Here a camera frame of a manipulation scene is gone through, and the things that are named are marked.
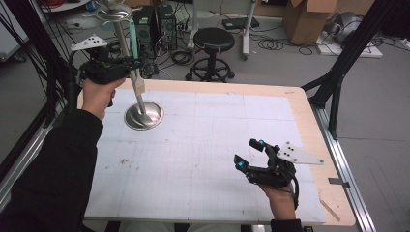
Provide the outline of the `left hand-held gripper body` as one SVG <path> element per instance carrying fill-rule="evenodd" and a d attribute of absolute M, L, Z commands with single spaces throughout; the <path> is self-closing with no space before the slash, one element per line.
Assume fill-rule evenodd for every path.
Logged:
<path fill-rule="evenodd" d="M 80 43 L 72 44 L 71 51 L 85 50 L 90 59 L 79 68 L 79 73 L 97 84 L 108 84 L 128 77 L 133 69 L 133 58 L 111 58 L 107 41 L 93 35 Z"/>

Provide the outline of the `person's left hand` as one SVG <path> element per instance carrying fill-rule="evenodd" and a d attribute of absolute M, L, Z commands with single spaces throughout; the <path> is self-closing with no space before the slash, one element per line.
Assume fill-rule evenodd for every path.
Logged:
<path fill-rule="evenodd" d="M 125 82 L 125 78 L 115 80 L 108 84 L 97 84 L 90 79 L 83 81 L 82 110 L 88 111 L 102 120 L 105 110 L 114 98 L 116 89 Z"/>

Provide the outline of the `person's right hand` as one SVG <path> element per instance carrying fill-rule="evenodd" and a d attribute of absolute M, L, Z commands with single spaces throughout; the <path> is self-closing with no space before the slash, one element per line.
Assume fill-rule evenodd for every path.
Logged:
<path fill-rule="evenodd" d="M 269 199 L 269 204 L 274 219 L 289 220 L 296 218 L 293 190 L 290 186 L 272 188 L 260 185 L 259 187 Z"/>

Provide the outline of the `black computer tower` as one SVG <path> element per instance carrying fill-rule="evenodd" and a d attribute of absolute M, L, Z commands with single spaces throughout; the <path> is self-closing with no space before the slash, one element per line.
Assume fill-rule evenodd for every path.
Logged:
<path fill-rule="evenodd" d="M 153 6 L 143 6 L 133 16 L 136 36 L 141 44 L 149 44 L 157 35 L 155 20 L 155 8 Z"/>
<path fill-rule="evenodd" d="M 170 5 L 158 5 L 157 14 L 161 33 L 161 44 L 166 50 L 177 48 L 176 18 Z"/>

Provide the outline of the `white grid mat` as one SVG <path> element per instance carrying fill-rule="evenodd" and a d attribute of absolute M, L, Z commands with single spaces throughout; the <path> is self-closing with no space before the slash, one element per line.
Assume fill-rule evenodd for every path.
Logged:
<path fill-rule="evenodd" d="M 288 99 L 165 91 L 149 91 L 145 97 L 164 112 L 161 122 L 147 131 L 125 122 L 134 102 L 129 90 L 118 91 L 106 111 L 88 218 L 272 219 L 267 197 L 235 168 L 234 158 L 266 166 L 267 155 L 251 148 L 251 139 L 302 144 Z"/>

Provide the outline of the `thin wooden stick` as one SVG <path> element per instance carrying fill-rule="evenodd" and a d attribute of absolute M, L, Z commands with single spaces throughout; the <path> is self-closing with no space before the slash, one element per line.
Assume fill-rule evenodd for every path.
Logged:
<path fill-rule="evenodd" d="M 321 198 L 319 199 L 321 205 L 326 209 L 326 211 L 336 220 L 340 221 L 340 217 L 337 215 L 337 213 Z"/>

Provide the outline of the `round white table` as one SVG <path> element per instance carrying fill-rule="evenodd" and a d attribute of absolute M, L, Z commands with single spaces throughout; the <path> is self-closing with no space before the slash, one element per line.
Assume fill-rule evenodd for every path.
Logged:
<path fill-rule="evenodd" d="M 78 2 L 69 2 L 65 0 L 64 3 L 57 5 L 57 6 L 49 6 L 45 5 L 44 3 L 40 4 L 40 7 L 44 13 L 46 12 L 63 12 L 67 10 L 72 10 L 81 6 L 85 6 L 90 0 L 79 0 Z"/>

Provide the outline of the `black round stool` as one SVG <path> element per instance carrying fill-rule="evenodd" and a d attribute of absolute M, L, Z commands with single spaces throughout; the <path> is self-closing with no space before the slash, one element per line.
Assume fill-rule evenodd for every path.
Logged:
<path fill-rule="evenodd" d="M 197 76 L 201 81 L 221 81 L 226 82 L 227 78 L 233 78 L 235 73 L 230 66 L 222 59 L 217 58 L 218 53 L 230 50 L 234 44 L 234 37 L 221 28 L 209 27 L 198 30 L 193 36 L 194 44 L 209 55 L 193 63 L 186 74 L 186 81 L 191 81 Z"/>

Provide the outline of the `black flat device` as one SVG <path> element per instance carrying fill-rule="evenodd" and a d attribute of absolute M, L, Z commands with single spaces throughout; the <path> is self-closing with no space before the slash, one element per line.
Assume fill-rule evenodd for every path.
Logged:
<path fill-rule="evenodd" d="M 248 19 L 245 17 L 242 18 L 229 18 L 223 19 L 222 25 L 226 30 L 235 30 L 235 29 L 245 29 L 248 23 Z M 250 27 L 255 28 L 259 27 L 260 23 L 254 17 L 251 20 Z"/>

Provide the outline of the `large cardboard box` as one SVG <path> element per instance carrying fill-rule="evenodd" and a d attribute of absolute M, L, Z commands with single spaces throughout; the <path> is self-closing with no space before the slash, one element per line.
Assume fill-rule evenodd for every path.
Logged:
<path fill-rule="evenodd" d="M 337 0 L 288 0 L 282 25 L 292 44 L 315 44 Z"/>

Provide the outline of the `white flat board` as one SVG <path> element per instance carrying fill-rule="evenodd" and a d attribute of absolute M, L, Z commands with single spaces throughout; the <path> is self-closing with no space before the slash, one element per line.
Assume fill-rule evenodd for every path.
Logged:
<path fill-rule="evenodd" d="M 325 32 L 318 37 L 316 48 L 320 55 L 326 56 L 339 56 L 342 52 L 341 44 Z M 369 43 L 360 54 L 360 57 L 381 59 L 383 54 L 373 43 Z"/>

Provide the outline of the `grey rounded device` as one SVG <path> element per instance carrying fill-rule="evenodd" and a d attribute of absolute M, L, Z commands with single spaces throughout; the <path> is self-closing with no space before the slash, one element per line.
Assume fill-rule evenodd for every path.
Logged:
<path fill-rule="evenodd" d="M 361 17 L 351 12 L 335 13 L 326 20 L 323 31 L 339 44 L 345 44 L 358 29 L 362 20 Z"/>

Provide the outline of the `aluminium rail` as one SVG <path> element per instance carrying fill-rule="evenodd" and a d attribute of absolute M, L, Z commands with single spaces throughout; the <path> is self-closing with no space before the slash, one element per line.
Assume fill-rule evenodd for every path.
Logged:
<path fill-rule="evenodd" d="M 362 198 L 359 187 L 351 171 L 349 163 L 344 155 L 342 147 L 337 138 L 332 136 L 328 129 L 330 122 L 329 116 L 325 109 L 312 107 L 312 112 L 316 118 L 319 128 L 330 152 L 330 156 L 337 171 L 338 180 L 342 185 L 344 192 L 350 204 L 350 208 L 356 219 L 356 224 L 361 232 L 376 232 L 373 220 Z"/>
<path fill-rule="evenodd" d="M 27 166 L 37 156 L 42 148 L 45 137 L 48 135 L 52 126 L 47 128 L 40 127 L 30 138 L 27 145 L 24 146 L 22 153 L 18 156 L 16 162 L 0 182 L 0 212 L 2 212 L 11 199 L 11 189 L 15 181 L 24 172 Z"/>

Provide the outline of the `white frame desk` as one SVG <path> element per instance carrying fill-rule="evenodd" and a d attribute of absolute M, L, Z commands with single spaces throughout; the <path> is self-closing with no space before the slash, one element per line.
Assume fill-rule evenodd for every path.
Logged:
<path fill-rule="evenodd" d="M 192 28 L 190 32 L 190 37 L 188 41 L 188 49 L 194 48 L 193 36 L 198 30 L 199 24 L 197 23 L 197 2 L 198 0 L 192 0 Z M 254 9 L 256 7 L 257 0 L 249 0 L 249 12 L 247 16 L 247 24 L 245 28 L 245 32 L 243 33 L 243 58 L 245 61 L 248 60 L 250 55 L 250 35 L 249 31 L 251 28 L 251 22 L 254 14 Z"/>

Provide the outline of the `black metal frame strut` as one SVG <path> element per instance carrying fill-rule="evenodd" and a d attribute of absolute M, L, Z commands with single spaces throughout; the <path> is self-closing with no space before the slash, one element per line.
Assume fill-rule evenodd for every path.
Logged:
<path fill-rule="evenodd" d="M 337 140 L 337 116 L 344 78 L 395 8 L 404 1 L 375 0 L 332 67 L 321 77 L 302 86 L 305 92 L 315 87 L 318 88 L 315 94 L 308 99 L 316 108 L 324 109 L 327 100 L 332 99 L 328 131 L 334 140 Z"/>

